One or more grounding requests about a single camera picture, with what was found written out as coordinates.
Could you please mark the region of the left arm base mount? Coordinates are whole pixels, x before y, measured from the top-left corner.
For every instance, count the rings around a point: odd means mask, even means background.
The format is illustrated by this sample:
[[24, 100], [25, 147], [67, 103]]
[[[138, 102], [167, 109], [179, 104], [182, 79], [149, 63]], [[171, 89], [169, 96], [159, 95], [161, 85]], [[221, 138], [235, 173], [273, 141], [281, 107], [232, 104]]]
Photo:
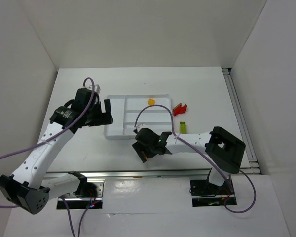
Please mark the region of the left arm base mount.
[[83, 210], [90, 204], [91, 209], [102, 209], [104, 180], [90, 179], [88, 182], [92, 183], [93, 186], [88, 188], [84, 194], [77, 196], [74, 193], [67, 193], [64, 195], [64, 200], [70, 210]]

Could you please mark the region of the green yellow lego stack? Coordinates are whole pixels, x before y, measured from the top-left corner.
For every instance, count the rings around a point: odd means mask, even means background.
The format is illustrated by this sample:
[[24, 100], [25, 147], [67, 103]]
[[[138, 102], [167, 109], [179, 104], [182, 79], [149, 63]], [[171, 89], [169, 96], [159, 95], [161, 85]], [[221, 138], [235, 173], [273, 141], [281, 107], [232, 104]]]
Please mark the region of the green yellow lego stack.
[[180, 133], [187, 134], [187, 126], [185, 121], [180, 122]]

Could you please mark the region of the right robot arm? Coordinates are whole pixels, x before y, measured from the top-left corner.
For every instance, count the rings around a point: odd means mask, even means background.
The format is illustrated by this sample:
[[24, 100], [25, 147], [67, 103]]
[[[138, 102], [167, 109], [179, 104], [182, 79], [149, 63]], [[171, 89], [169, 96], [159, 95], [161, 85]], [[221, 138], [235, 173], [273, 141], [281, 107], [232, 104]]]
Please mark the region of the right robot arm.
[[199, 134], [166, 131], [158, 135], [147, 127], [136, 132], [132, 147], [143, 163], [156, 155], [198, 153], [212, 166], [207, 179], [217, 187], [223, 186], [229, 175], [239, 173], [246, 148], [243, 141], [218, 126]]

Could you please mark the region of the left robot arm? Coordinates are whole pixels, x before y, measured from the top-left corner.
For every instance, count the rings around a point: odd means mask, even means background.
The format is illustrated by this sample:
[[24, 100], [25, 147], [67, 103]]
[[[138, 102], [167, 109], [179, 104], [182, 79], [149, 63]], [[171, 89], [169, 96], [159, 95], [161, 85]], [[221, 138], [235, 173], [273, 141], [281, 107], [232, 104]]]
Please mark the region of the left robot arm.
[[77, 197], [95, 196], [96, 186], [79, 172], [70, 171], [49, 181], [44, 181], [44, 177], [61, 149], [80, 128], [113, 123], [110, 101], [104, 100], [103, 112], [99, 92], [98, 86], [81, 88], [74, 99], [54, 111], [38, 147], [10, 176], [0, 177], [0, 190], [9, 202], [35, 215], [50, 199], [67, 193]]

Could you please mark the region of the small yellow lego brick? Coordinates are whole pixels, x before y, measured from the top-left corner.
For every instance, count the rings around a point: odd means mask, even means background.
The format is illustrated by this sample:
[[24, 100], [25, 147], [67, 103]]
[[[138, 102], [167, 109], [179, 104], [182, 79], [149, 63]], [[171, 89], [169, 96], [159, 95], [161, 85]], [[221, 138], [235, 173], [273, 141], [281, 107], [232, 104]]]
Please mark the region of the small yellow lego brick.
[[155, 100], [154, 99], [149, 99], [148, 100], [148, 105], [154, 105], [155, 104]]

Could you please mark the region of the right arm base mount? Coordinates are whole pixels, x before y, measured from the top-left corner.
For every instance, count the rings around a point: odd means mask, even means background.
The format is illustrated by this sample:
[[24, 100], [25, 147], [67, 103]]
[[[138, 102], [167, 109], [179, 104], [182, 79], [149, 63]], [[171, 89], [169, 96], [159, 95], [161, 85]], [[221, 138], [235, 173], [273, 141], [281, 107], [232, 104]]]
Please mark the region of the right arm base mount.
[[192, 196], [193, 207], [210, 207], [237, 205], [235, 193], [224, 183], [218, 187], [209, 183], [207, 180], [190, 180], [189, 192]]

